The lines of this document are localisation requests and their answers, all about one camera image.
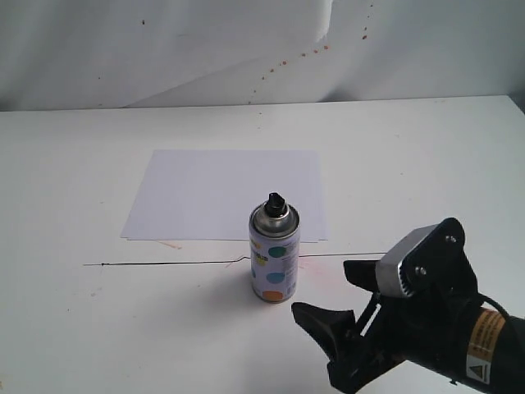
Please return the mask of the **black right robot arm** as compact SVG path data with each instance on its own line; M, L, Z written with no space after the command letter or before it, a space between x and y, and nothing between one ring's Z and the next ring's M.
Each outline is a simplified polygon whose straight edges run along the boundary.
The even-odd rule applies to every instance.
M294 302L295 322L322 348L330 384L356 393L405 361L483 393L524 391L524 320L479 293L465 256L410 298L382 295L373 260L347 260L348 282L372 296L360 316Z

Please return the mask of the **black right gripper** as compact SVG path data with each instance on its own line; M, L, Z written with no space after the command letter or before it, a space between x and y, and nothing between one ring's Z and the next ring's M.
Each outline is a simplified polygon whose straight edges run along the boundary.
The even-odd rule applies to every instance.
M346 280L372 293L381 308L365 335L353 310L329 310L294 302L294 321L322 348L331 385L359 390L404 361L441 374L474 390L482 383L466 373L467 341L481 306L476 283L450 288L433 285L410 298L382 294L378 260L345 260Z

